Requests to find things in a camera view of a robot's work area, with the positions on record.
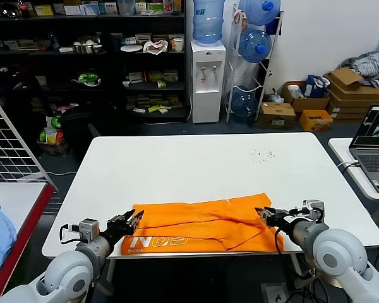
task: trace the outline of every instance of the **orange t-shirt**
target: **orange t-shirt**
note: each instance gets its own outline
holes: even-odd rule
[[[203,203],[134,205],[144,210],[134,237],[125,237],[122,254],[275,252],[275,229],[255,208],[271,206],[266,194]],[[278,237],[281,251],[284,241]]]

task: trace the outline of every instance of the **red table edge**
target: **red table edge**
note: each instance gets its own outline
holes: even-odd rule
[[[38,221],[44,212],[46,205],[51,199],[53,192],[54,187],[50,184],[46,184],[41,194],[39,195],[37,202],[31,209],[29,216],[25,220],[24,225],[18,232],[17,241],[15,242],[10,254],[0,269],[0,296],[3,294],[4,289],[6,288],[7,283],[18,263],[18,260],[20,259],[24,248],[27,246],[32,232],[35,226],[38,224]]]

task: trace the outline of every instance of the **water bottle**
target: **water bottle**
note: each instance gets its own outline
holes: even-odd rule
[[[135,13],[135,0],[118,0],[120,15],[133,15]]]
[[[239,9],[251,24],[266,25],[278,16],[280,0],[240,0]]]
[[[252,93],[243,90],[248,89],[244,86],[233,88],[231,109],[238,118],[253,118],[257,111],[257,100]]]
[[[271,38],[261,30],[247,28],[240,36],[239,54],[251,63],[263,61],[271,52]]]
[[[224,5],[225,0],[194,0],[195,40],[211,44],[222,38]]]

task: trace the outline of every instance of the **laptop keyboard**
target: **laptop keyboard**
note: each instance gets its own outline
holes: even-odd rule
[[[358,155],[368,172],[379,172],[379,155]]]

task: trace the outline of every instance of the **small table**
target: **small table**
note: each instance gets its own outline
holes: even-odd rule
[[[352,138],[330,139],[328,145],[341,162],[353,162],[355,158],[349,152],[351,141]],[[375,190],[360,167],[349,167],[347,172],[368,199],[379,201],[379,193]],[[379,210],[377,210],[372,217],[374,221],[379,224]]]
[[[0,183],[1,211],[13,222],[17,241],[0,269],[0,296],[53,194],[46,183]]]

